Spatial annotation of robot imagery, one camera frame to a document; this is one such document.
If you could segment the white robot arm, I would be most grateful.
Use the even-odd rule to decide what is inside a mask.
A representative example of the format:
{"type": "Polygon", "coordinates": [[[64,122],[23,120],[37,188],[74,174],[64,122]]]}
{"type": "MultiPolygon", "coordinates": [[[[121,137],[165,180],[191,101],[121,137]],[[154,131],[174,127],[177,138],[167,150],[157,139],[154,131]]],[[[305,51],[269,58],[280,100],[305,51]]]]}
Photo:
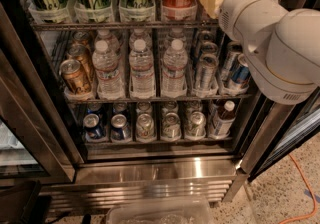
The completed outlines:
{"type": "Polygon", "coordinates": [[[279,0],[200,0],[242,45],[249,71],[270,100],[295,105],[320,86],[320,11],[288,11],[279,0]]]}

